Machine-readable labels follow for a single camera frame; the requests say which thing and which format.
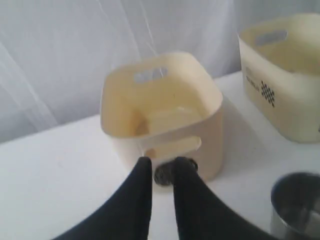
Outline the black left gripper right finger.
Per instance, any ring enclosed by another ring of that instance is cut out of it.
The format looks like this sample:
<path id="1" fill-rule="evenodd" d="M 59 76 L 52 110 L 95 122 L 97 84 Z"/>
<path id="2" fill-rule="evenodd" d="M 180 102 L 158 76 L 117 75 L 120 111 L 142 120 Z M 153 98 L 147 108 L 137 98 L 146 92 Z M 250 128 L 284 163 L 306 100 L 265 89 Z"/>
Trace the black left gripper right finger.
<path id="1" fill-rule="evenodd" d="M 199 177 L 191 160 L 172 162 L 176 224 L 181 240 L 272 240 L 221 201 Z"/>

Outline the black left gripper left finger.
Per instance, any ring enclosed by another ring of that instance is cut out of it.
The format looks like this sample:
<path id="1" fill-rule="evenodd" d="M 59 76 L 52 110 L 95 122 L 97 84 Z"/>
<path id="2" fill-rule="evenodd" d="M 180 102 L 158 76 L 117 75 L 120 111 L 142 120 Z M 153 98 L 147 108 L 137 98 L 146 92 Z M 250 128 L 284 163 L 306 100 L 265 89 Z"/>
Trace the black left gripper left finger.
<path id="1" fill-rule="evenodd" d="M 59 240 L 146 240 L 152 213 L 152 162 L 140 157 L 117 191 Z"/>

